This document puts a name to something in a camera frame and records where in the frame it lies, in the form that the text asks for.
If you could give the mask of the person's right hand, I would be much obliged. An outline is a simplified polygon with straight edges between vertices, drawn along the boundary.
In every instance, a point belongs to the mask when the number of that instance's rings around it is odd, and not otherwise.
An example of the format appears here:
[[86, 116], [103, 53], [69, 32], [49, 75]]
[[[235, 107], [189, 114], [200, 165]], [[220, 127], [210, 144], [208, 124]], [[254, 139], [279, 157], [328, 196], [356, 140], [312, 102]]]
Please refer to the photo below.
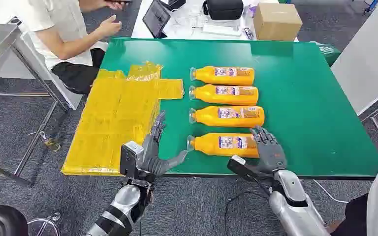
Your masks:
[[112, 15], [108, 19], [104, 20], [99, 27], [95, 30], [95, 33], [100, 38], [113, 36], [118, 33], [122, 28], [122, 22], [116, 22], [116, 15]]

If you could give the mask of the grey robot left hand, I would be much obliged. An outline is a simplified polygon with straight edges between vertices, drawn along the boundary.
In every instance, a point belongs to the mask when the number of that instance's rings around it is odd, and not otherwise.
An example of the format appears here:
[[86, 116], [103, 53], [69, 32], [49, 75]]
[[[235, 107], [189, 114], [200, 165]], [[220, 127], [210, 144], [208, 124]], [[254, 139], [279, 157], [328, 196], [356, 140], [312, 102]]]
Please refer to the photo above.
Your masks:
[[156, 117], [150, 133], [146, 135], [143, 141], [143, 157], [137, 160], [137, 168], [151, 173], [155, 176], [161, 176], [170, 169], [180, 165], [184, 162], [188, 150], [182, 150], [176, 157], [163, 160], [159, 158], [159, 142], [162, 132], [166, 126], [165, 124], [166, 112], [160, 111]]

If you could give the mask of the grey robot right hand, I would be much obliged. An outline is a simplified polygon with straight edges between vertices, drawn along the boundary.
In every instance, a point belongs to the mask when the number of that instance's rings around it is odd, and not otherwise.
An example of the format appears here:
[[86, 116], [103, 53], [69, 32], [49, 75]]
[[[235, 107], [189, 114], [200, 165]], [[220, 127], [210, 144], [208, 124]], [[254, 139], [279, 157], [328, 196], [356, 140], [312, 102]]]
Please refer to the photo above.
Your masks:
[[286, 156], [276, 137], [259, 125], [250, 128], [250, 132], [258, 150], [259, 162], [257, 169], [266, 174], [285, 169], [287, 165]]

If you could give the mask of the person's left hand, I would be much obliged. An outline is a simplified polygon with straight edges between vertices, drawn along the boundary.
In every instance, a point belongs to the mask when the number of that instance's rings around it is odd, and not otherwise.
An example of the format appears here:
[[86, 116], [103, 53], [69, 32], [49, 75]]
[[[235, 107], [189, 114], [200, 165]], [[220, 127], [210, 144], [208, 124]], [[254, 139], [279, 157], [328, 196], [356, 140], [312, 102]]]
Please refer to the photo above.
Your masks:
[[123, 10], [132, 0], [104, 0], [105, 5], [114, 10]]

